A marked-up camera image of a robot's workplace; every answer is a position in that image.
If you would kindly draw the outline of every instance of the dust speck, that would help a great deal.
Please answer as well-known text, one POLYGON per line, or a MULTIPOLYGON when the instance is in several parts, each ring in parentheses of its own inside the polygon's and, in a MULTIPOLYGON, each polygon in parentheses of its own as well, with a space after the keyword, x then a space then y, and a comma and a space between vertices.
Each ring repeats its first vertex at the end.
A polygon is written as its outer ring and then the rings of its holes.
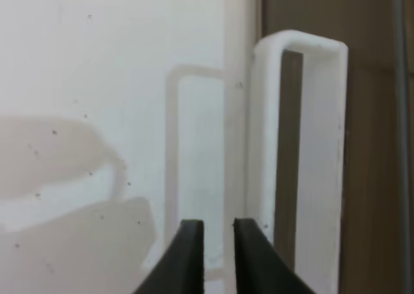
POLYGON ((49 273, 52 273, 52 274, 54 273, 54 268, 53 268, 52 264, 46 264, 46 268, 47 268, 49 273))
POLYGON ((92 14, 89 14, 89 15, 86 16, 86 23, 89 26, 93 26, 93 16, 92 16, 92 14))

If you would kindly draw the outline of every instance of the white bracket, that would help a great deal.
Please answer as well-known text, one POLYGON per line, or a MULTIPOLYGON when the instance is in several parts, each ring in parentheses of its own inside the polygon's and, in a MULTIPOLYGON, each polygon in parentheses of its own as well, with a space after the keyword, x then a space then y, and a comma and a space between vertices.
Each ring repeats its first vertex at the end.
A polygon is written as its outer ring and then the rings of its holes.
POLYGON ((303 54, 295 272, 318 294, 338 292, 348 49, 295 30, 255 49, 249 108, 247 216, 272 242, 284 50, 303 54))

